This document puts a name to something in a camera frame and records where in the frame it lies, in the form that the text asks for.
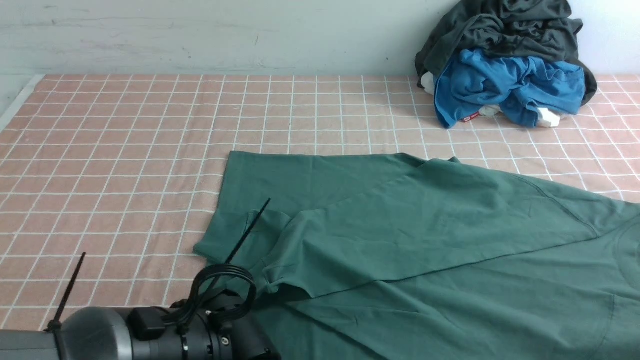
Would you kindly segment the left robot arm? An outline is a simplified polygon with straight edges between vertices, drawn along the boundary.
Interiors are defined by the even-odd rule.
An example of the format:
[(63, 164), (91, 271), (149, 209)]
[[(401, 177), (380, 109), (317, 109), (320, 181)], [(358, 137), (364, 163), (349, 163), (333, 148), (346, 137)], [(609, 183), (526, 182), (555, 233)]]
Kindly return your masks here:
[(131, 308), (87, 307), (55, 331), (1, 331), (3, 360), (280, 360), (281, 353), (251, 314), (218, 325), (214, 315), (243, 299), (232, 291), (205, 297), (185, 335), (170, 326), (157, 339), (135, 337)]

